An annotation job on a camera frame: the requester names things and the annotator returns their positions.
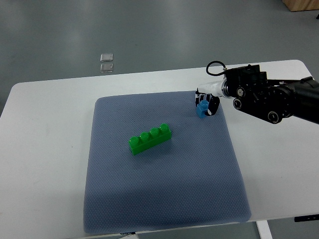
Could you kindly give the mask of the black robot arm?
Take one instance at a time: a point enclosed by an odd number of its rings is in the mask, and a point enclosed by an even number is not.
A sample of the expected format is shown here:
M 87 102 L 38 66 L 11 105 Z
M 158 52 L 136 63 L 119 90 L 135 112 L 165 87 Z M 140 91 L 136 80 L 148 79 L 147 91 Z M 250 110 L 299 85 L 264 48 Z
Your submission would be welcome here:
M 247 65 L 218 73 L 220 82 L 197 88 L 196 104 L 204 104 L 204 115 L 216 114 L 220 98 L 233 98 L 235 109 L 272 124 L 295 116 L 319 121 L 319 84 L 313 77 L 300 80 L 269 80 L 259 65 Z

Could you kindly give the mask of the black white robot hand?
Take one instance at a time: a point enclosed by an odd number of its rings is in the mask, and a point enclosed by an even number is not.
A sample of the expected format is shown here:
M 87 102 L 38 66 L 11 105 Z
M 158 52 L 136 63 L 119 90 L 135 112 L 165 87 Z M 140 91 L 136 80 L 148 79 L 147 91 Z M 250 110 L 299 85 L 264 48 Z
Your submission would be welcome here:
M 229 94 L 227 93 L 226 80 L 201 84 L 195 91 L 195 106 L 197 106 L 202 100 L 206 100 L 209 102 L 208 110 L 205 113 L 206 116 L 215 115 L 218 110 L 221 97 L 229 97 Z

